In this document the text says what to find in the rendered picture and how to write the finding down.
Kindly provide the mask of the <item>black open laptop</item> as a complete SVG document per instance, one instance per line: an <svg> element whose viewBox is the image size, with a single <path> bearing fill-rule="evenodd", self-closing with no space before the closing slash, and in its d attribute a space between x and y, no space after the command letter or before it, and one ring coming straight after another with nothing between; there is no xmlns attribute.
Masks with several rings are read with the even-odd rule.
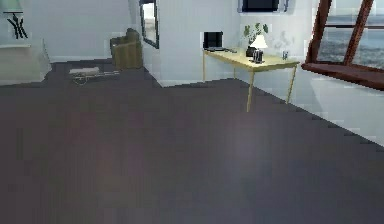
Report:
<svg viewBox="0 0 384 224"><path fill-rule="evenodd" d="M225 48L222 46L223 40L223 32L205 32L204 33L204 41L203 41L203 49L211 52L215 51L225 51L236 53L236 50Z"/></svg>

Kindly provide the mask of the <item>pale yellow wooden table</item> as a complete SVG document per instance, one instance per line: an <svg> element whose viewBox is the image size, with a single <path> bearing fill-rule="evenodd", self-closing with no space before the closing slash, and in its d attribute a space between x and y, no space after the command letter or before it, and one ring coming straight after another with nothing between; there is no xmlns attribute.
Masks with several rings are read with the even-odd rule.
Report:
<svg viewBox="0 0 384 224"><path fill-rule="evenodd" d="M291 99L292 89L294 80L296 77L296 70L299 61L295 60L283 60L278 56L266 55L262 63L255 63L251 60L250 57L247 57L244 51L240 49L233 49L230 51L202 51L202 80L206 81L206 57L213 57L221 62L229 63L233 67L233 76L236 78L236 69L241 68L249 72L249 87L248 87L248 96L246 111L249 112L251 109L252 103L252 94L253 94L253 84L255 74L257 72L267 72L278 69L287 69L292 68L292 75L290 78L290 83L287 89L287 97L285 103L288 104Z"/></svg>

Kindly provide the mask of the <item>white shade table lamp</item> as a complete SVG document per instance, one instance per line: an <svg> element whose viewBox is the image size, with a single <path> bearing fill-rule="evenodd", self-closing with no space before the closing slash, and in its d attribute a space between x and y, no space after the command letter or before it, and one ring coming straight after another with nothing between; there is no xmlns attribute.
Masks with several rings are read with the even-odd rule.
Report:
<svg viewBox="0 0 384 224"><path fill-rule="evenodd" d="M251 47L254 49L253 62L258 64L262 63L263 50L267 48L265 37L262 34L257 35L255 40L252 42Z"/></svg>

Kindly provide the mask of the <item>green house plant black pot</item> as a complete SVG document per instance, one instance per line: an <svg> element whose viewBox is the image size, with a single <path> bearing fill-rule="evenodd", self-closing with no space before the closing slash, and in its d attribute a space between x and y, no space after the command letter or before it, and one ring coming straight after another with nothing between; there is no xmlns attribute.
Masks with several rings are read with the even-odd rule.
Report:
<svg viewBox="0 0 384 224"><path fill-rule="evenodd" d="M256 37L258 35L267 34L269 31L267 24L262 24L260 22L256 23L255 25L245 25L243 36L247 40L247 50L246 50L246 56L252 57L253 52L255 50L254 47L251 46L251 44L255 41Z"/></svg>

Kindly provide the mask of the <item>brown framed window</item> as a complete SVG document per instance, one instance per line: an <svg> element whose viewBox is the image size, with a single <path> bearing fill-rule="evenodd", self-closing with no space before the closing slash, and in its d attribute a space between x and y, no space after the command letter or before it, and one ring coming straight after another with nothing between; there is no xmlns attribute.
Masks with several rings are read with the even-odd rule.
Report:
<svg viewBox="0 0 384 224"><path fill-rule="evenodd" d="M319 0L302 68L384 91L384 0Z"/></svg>

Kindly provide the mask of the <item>white cabinet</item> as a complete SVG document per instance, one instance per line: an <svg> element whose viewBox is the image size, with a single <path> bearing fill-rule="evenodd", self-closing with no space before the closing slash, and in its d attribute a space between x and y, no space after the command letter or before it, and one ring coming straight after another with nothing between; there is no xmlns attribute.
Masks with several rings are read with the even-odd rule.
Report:
<svg viewBox="0 0 384 224"><path fill-rule="evenodd" d="M0 45L0 86L41 82L51 69L43 44Z"/></svg>

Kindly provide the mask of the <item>black twig sculpture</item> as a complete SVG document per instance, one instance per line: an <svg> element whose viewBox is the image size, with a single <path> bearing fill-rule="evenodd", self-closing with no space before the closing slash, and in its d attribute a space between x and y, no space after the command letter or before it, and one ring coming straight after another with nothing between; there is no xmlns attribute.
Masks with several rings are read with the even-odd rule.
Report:
<svg viewBox="0 0 384 224"><path fill-rule="evenodd" d="M24 18L23 17L17 17L16 12L12 12L12 18L7 19L7 21L13 26L14 35L15 35L16 39L28 37L28 35L24 29Z"/></svg>

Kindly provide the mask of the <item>pale green lamp shade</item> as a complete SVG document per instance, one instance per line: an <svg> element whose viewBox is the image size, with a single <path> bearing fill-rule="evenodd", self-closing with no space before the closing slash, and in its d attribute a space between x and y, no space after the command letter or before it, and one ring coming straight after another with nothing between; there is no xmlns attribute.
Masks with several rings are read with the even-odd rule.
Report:
<svg viewBox="0 0 384 224"><path fill-rule="evenodd" d="M3 13L19 13L23 11L20 0L0 0L0 11Z"/></svg>

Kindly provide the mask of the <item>black framed wall mirror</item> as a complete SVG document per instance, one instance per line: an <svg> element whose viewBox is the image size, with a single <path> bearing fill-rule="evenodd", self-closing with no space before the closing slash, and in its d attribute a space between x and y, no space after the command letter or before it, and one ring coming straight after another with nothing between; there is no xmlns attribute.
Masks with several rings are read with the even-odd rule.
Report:
<svg viewBox="0 0 384 224"><path fill-rule="evenodd" d="M159 48L157 0L139 0L143 40Z"/></svg>

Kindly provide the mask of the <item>dark framed wall picture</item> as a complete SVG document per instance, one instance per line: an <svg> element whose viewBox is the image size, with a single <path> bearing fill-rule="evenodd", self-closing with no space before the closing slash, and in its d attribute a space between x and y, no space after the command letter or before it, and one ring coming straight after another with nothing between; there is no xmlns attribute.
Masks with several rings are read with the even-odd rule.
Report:
<svg viewBox="0 0 384 224"><path fill-rule="evenodd" d="M240 13L286 12L290 0L238 0Z"/></svg>

